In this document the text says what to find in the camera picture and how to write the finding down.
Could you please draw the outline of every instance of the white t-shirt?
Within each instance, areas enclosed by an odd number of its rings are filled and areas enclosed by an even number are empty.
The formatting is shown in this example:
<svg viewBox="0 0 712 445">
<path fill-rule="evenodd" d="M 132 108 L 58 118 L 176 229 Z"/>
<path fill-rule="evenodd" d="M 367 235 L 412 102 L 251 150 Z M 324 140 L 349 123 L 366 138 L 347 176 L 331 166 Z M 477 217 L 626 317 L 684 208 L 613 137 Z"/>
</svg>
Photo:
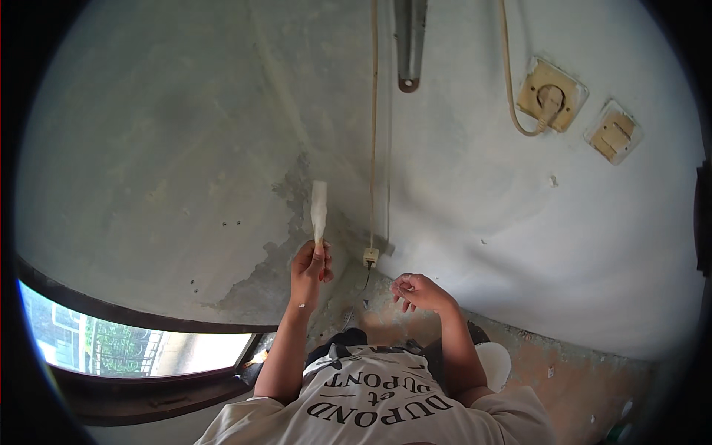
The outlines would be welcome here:
<svg viewBox="0 0 712 445">
<path fill-rule="evenodd" d="M 297 400 L 286 407 L 267 397 L 228 404 L 196 444 L 555 443 L 530 387 L 467 408 L 443 394 L 424 357 L 388 347 L 340 348 L 332 345 L 307 367 Z"/>
</svg>

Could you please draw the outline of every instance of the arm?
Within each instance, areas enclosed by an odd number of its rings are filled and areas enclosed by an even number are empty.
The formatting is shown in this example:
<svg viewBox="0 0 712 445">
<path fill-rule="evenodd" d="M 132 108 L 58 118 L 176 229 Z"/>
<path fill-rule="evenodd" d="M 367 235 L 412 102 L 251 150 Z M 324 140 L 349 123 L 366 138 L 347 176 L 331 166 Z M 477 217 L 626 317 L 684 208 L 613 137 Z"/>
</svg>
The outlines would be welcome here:
<svg viewBox="0 0 712 445">
<path fill-rule="evenodd" d="M 324 270 L 325 283 L 334 278 L 329 246 L 325 243 L 325 250 L 322 246 L 315 246 L 314 241 L 309 241 L 292 261 L 289 303 L 257 377 L 255 397 L 269 397 L 285 406 L 299 397 L 307 322 L 319 301 L 319 272 Z"/>
<path fill-rule="evenodd" d="M 394 301 L 404 299 L 403 312 L 416 307 L 440 315 L 445 384 L 451 397 L 466 407 L 487 394 L 482 369 L 460 307 L 450 294 L 421 274 L 404 274 L 391 285 Z"/>
</svg>

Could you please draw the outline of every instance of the person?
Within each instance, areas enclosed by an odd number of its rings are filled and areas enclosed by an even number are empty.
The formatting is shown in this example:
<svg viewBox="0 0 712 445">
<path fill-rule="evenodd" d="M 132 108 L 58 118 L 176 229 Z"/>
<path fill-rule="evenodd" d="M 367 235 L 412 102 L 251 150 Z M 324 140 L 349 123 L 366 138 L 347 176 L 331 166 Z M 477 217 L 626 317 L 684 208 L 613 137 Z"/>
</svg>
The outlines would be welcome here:
<svg viewBox="0 0 712 445">
<path fill-rule="evenodd" d="M 549 417 L 530 387 L 498 394 L 487 388 L 457 302 L 420 274 L 401 275 L 390 290 L 394 301 L 404 301 L 403 311 L 419 308 L 440 316 L 449 397 L 424 357 L 369 346 L 366 334 L 356 329 L 328 340 L 304 368 L 319 275 L 323 271 L 325 282 L 334 277 L 329 247 L 309 241 L 299 250 L 290 300 L 254 397 L 225 405 L 196 444 L 555 443 Z"/>
</svg>

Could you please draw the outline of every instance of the hand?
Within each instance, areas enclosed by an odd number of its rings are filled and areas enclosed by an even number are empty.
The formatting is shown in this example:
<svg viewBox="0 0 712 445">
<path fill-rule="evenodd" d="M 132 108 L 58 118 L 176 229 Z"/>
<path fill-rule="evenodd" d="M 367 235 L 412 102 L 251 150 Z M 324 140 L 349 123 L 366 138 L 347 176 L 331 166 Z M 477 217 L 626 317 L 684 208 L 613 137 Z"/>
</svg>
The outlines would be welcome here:
<svg viewBox="0 0 712 445">
<path fill-rule="evenodd" d="M 334 279 L 331 271 L 331 244 L 315 246 L 314 240 L 307 241 L 292 260 L 292 293 L 290 302 L 304 305 L 313 311 L 319 302 L 319 274 L 324 271 L 324 283 Z"/>
<path fill-rule="evenodd" d="M 395 303 L 400 298 L 404 299 L 403 312 L 407 311 L 409 306 L 411 312 L 415 311 L 416 307 L 436 313 L 458 308 L 457 302 L 449 293 L 422 273 L 404 273 L 391 283 L 391 292 Z"/>
</svg>

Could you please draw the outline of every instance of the concrete wall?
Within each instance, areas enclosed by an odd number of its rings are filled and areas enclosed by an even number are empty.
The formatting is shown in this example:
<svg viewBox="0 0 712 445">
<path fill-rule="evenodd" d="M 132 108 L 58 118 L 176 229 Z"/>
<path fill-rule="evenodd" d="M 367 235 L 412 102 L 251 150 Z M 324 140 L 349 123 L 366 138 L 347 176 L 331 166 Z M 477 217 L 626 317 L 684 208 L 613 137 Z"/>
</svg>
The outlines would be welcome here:
<svg viewBox="0 0 712 445">
<path fill-rule="evenodd" d="M 683 342 L 703 286 L 702 141 L 643 6 L 507 2 L 515 85 L 539 55 L 590 92 L 566 133 L 526 138 L 507 112 L 496 2 L 431 2 L 410 95 L 394 88 L 379 4 L 377 231 L 395 247 L 381 272 L 437 277 L 469 310 L 605 352 L 655 358 Z M 367 2 L 95 2 L 28 127 L 20 254 L 132 308 L 275 323 L 308 238 L 309 180 L 330 183 L 340 249 L 363 247 L 370 58 Z M 644 132 L 617 167 L 582 138 L 610 96 Z"/>
<path fill-rule="evenodd" d="M 86 429 L 99 445 L 190 445 L 200 439 L 222 407 L 228 403 L 247 400 L 249 397 L 252 397 L 252 391 L 225 403 L 148 424 L 87 426 Z"/>
</svg>

